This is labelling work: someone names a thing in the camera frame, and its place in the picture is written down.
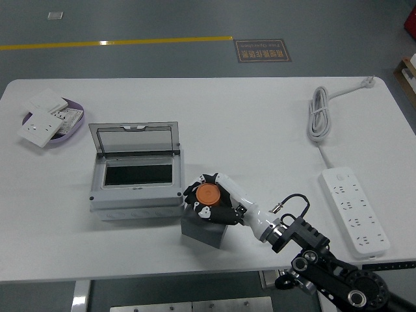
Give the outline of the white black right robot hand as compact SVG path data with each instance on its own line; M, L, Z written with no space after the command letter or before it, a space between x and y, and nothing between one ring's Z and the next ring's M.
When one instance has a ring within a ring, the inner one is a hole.
M275 217L261 211L258 204L234 180L223 173L202 174L184 192L185 202L203 221L214 224L242 224L255 238L266 241Z

